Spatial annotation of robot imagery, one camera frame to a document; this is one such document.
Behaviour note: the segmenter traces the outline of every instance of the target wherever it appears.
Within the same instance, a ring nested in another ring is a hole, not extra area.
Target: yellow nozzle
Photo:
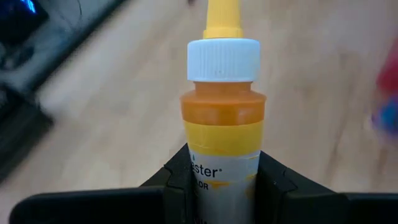
[[[240,0],[209,0],[203,38],[242,37]]]

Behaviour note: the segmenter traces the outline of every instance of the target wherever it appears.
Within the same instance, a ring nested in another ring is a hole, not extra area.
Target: light wood floor
[[[337,191],[398,192],[398,151],[364,128],[374,80],[398,31],[395,0],[243,0],[262,42],[255,89],[269,99],[264,151]],[[206,1],[135,0],[40,92],[57,122],[0,186],[0,223],[32,194],[134,187],[185,143],[178,97],[186,45]]]

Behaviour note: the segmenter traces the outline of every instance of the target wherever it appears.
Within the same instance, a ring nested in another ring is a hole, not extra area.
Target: bottle label
[[[196,178],[196,223],[254,223],[262,125],[262,121],[240,126],[185,122]]]

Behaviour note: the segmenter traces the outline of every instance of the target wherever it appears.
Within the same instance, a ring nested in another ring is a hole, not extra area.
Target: bottle
[[[244,39],[239,0],[209,0],[204,39],[188,45],[182,118],[195,174],[196,223],[254,223],[266,97],[251,90],[260,44]]]
[[[371,121],[385,148],[398,148],[398,39],[377,78]]]

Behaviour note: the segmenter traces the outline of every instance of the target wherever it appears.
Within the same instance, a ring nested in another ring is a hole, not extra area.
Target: red object
[[[398,39],[395,41],[387,62],[377,78],[377,86],[383,94],[398,95]]]

